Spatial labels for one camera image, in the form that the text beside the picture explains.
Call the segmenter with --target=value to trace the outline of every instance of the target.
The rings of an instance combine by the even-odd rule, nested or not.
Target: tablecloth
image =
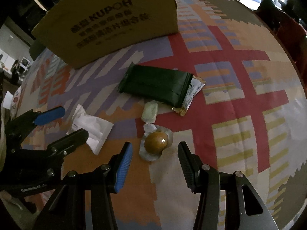
[[[59,105],[66,114],[37,127],[23,148],[43,150],[65,136],[81,104],[114,127],[98,156],[83,145],[65,157],[63,175],[94,170],[130,141],[134,153],[125,186],[112,195],[120,230],[192,229],[199,194],[186,186],[177,156],[181,141],[219,171],[241,170],[282,229],[307,192],[307,100],[293,64],[266,26],[237,1],[176,1],[178,34],[126,47],[79,70],[48,49],[42,52],[22,84],[18,115]],[[138,154],[147,100],[117,92],[131,62],[188,71],[206,81],[185,116],[159,106],[155,123],[171,129],[174,142],[152,163]],[[50,194],[42,194],[44,203]],[[88,230],[89,197],[87,193]],[[223,192],[221,201],[220,229],[225,222]]]

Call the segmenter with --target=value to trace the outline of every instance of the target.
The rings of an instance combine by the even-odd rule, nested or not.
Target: brown cardboard box
[[[175,0],[61,0],[32,34],[80,68],[120,48],[177,31]]]

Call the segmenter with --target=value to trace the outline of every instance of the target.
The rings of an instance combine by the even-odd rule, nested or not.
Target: table
[[[219,171],[241,170],[280,229],[302,207],[307,192],[307,100],[287,54],[258,18],[234,0],[177,0],[180,33],[126,47],[79,70],[46,49],[22,84],[18,115],[62,105],[66,114],[37,127],[23,148],[42,150],[63,137],[77,104],[114,123],[98,156],[87,145],[65,157],[63,175],[90,172],[133,144],[125,186],[112,195],[119,229],[192,229],[199,194],[187,188],[177,156],[186,141]],[[160,106],[156,124],[171,129],[173,145],[156,162],[139,157],[146,100],[119,94],[131,62],[188,71],[206,85],[183,117]],[[41,195],[45,203],[51,192]],[[86,223],[91,229],[90,195]],[[220,226],[225,221],[221,194]]]

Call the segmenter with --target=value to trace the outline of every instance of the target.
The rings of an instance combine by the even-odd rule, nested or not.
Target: white wall
[[[32,61],[29,53],[30,47],[19,39],[6,25],[3,25],[0,29],[0,49],[15,60],[21,60],[25,57]]]

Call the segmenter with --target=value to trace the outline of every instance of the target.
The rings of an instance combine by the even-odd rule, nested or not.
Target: blue object
[[[33,123],[36,125],[45,125],[47,123],[52,122],[53,120],[63,117],[64,115],[65,115],[65,108],[59,106],[39,114]]]
[[[118,193],[124,186],[126,175],[132,159],[132,153],[133,153],[132,144],[129,143],[116,173],[116,182],[114,186],[114,190],[116,193]]]

